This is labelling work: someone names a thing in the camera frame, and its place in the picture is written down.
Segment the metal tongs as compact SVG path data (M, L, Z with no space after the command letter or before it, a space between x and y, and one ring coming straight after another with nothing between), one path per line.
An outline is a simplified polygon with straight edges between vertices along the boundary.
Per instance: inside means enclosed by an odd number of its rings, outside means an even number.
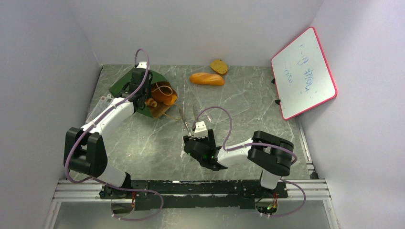
M193 105L192 110L193 110L193 115L194 115L194 121L199 122L198 111L197 111L196 105ZM184 109L181 108L181 107L179 108L179 114L180 114L181 120L182 120L182 122L184 124L184 127L185 127L185 129L186 129L186 131L188 133L188 136L191 137L191 138L194 138L195 128L188 126Z

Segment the green paper bag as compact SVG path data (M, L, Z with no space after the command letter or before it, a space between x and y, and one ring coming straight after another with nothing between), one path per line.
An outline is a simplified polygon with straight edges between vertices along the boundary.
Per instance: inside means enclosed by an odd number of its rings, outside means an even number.
M137 88L144 73L143 68L131 69L109 88L109 92L115 98L127 97ZM145 108L138 112L151 118L159 118L176 103L178 95L162 74L153 70L149 70L148 74L148 79L140 89L140 92L147 95L146 99L141 99L145 103Z

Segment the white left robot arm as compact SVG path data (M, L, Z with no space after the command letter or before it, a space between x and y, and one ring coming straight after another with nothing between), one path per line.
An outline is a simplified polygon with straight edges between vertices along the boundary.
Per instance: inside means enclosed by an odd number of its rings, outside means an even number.
M80 128L70 128L65 136L64 168L68 180L75 182L70 171L85 174L112 186L119 198L130 196L131 177L110 164L104 141L125 119L146 108L153 79L147 62L135 64L130 74L118 96L101 114Z

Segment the striped fake croissant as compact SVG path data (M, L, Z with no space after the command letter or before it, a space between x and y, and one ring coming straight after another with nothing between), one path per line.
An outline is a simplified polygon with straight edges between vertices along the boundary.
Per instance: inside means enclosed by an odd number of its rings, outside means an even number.
M145 101L145 105L152 108L156 108L158 103L153 98L149 98Z

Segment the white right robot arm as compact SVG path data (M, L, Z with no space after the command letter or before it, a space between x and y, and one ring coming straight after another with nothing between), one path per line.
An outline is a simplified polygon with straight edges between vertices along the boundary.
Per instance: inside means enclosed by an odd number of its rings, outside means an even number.
M183 136L183 142L184 152L212 171L245 161L262 168L257 190L265 198L275 193L279 180L289 176L298 159L293 143L263 131L255 131L251 138L229 148L217 146L213 130L207 129L203 121L195 125L192 133Z

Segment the brown fake bread loaf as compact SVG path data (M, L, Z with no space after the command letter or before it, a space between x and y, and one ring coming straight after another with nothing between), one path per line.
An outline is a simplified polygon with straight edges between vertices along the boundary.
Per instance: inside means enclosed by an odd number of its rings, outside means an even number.
M201 85L223 86L225 80L222 76L213 73L194 73L189 77L191 83Z

